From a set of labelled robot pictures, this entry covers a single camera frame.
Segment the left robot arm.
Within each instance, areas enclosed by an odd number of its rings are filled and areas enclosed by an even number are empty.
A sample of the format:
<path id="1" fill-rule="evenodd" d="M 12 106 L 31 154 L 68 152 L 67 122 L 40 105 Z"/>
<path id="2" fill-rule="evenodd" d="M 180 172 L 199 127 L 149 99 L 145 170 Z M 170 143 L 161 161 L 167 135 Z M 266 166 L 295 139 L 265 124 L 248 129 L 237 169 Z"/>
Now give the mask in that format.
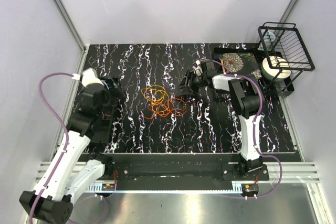
<path id="1" fill-rule="evenodd" d="M 46 223 L 66 223 L 77 200 L 97 179 L 114 174 L 110 156 L 95 151 L 77 175 L 71 173 L 85 148 L 96 135 L 105 112 L 112 112 L 124 99 L 118 78 L 98 77 L 84 83 L 78 110 L 63 124 L 61 145 L 46 172 L 33 190 L 22 192 L 19 202 L 29 215 Z"/>

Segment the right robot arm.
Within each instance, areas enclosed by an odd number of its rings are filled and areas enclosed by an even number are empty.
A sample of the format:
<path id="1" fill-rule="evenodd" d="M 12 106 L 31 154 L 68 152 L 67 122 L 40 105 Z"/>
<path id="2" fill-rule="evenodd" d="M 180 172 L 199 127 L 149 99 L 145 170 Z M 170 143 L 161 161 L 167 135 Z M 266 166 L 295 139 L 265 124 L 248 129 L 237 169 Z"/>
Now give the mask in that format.
<path id="1" fill-rule="evenodd" d="M 195 61 L 192 69 L 186 72 L 176 86 L 176 95 L 196 96 L 202 87 L 229 93 L 241 126 L 242 146 L 238 173 L 244 180 L 252 179 L 263 167 L 259 147 L 259 123 L 265 100 L 255 76 L 231 73 L 229 68 L 218 60 L 201 59 Z"/>

